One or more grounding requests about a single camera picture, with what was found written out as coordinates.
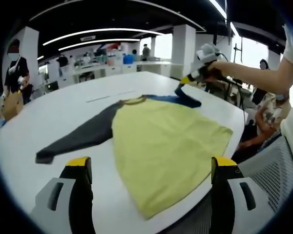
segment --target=yellow shirt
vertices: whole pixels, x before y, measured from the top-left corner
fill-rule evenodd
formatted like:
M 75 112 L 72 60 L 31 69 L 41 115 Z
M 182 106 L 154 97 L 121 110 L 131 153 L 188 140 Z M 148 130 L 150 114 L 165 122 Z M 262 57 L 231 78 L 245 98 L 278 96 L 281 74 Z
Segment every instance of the yellow shirt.
M 112 130 L 117 169 L 146 218 L 194 190 L 232 135 L 195 109 L 150 99 L 125 104 Z

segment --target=desk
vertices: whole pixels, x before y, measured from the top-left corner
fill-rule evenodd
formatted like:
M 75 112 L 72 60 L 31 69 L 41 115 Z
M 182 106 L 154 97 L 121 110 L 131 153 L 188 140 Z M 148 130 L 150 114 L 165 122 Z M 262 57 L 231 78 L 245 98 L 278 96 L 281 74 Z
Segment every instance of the desk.
M 97 234 L 154 234 L 191 210 L 211 189 L 210 176 L 183 200 L 145 221 L 122 183 L 115 167 L 113 139 L 105 143 L 56 156 L 51 165 L 35 163 L 36 152 L 63 137 L 107 106 L 141 94 L 174 95 L 179 81 L 139 72 L 90 80 L 44 95 L 24 106 L 0 129 L 0 171 L 13 198 L 26 212 L 35 206 L 35 196 L 65 164 L 77 157 L 92 160 L 92 218 Z M 87 103 L 91 96 L 127 93 Z M 225 152 L 231 157 L 244 130 L 243 111 L 202 90 L 186 85 L 183 90 L 202 102 L 204 116 L 231 128 L 233 135 Z
M 142 66 L 142 70 L 144 71 L 149 71 L 149 72 L 153 72 L 159 75 L 163 75 L 166 77 L 170 77 L 171 76 L 171 67 L 180 67 L 180 72 L 182 74 L 182 69 L 183 69 L 183 65 L 182 64 L 174 64 L 171 62 L 166 62 L 166 61 L 140 61 L 140 62 L 134 62 L 133 64 L 121 64 L 121 65 L 114 65 L 114 66 L 108 66 L 108 65 L 87 65 L 85 68 L 80 68 L 80 69 L 76 69 L 73 71 L 73 75 L 80 75 L 82 73 L 86 73 L 86 72 L 95 72 L 98 70 L 106 70 L 107 69 L 119 69 L 119 67 L 121 67 L 121 69 L 119 70 L 120 73 L 126 73 L 124 72 L 124 68 L 126 66 L 132 66 L 132 67 L 137 67 L 137 66 Z

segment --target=cardboard box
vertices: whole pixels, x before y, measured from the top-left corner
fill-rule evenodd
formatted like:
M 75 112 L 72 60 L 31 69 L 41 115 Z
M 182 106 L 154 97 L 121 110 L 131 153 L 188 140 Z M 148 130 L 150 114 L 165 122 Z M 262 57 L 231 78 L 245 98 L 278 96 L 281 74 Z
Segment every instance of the cardboard box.
M 15 117 L 23 109 L 23 97 L 22 94 L 17 92 L 9 94 L 5 98 L 4 106 L 2 109 L 2 115 L 5 118 L 5 121 L 9 121 Z

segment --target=face mask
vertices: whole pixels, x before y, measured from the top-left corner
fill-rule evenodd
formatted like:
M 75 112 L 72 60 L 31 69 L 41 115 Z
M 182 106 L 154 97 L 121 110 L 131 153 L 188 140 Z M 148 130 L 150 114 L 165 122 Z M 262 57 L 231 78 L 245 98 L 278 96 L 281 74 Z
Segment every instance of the face mask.
M 275 98 L 278 100 L 278 101 L 282 101 L 284 99 L 284 96 L 282 94 L 276 94 L 275 95 Z
M 266 64 L 264 62 L 262 62 L 259 67 L 260 67 L 260 69 L 265 70 Z
M 10 57 L 10 59 L 12 61 L 16 61 L 19 58 L 19 54 L 18 53 L 9 53 L 8 55 L 9 55 L 9 57 Z

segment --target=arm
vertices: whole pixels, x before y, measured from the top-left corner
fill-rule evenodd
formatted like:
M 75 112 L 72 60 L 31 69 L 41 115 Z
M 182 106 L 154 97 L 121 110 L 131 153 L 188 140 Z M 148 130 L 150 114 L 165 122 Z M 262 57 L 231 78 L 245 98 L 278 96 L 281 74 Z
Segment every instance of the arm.
M 24 87 L 26 87 L 29 83 L 30 76 L 29 76 L 29 70 L 27 67 L 27 60 L 25 58 L 22 59 L 22 63 L 20 64 L 20 70 L 22 72 L 22 76 L 25 78 L 23 85 Z
M 263 120 L 263 113 L 267 108 L 267 104 L 271 99 L 268 99 L 264 105 L 256 112 L 255 114 L 255 121 L 256 121 L 256 125 L 259 127 L 260 131 L 262 133 L 266 132 L 267 130 L 270 129 L 270 126 L 267 125 L 264 120 Z
M 6 71 L 5 74 L 5 81 L 4 81 L 4 86 L 3 86 L 3 93 L 5 94 L 5 96 L 9 96 L 10 94 L 10 89 L 8 87 L 8 76 L 9 76 L 9 70 Z
M 285 93 L 293 85 L 293 64 L 283 57 L 278 70 L 260 70 L 236 63 L 216 61 L 209 67 L 219 69 L 223 76 L 240 79 L 272 93 Z
M 239 149 L 241 150 L 241 149 L 245 149 L 247 147 L 250 147 L 252 145 L 262 144 L 267 139 L 269 139 L 274 134 L 275 131 L 276 131 L 276 129 L 274 127 L 270 127 L 265 132 L 259 134 L 257 137 L 254 137 L 253 139 L 245 141 L 245 142 L 241 142 L 239 144 Z

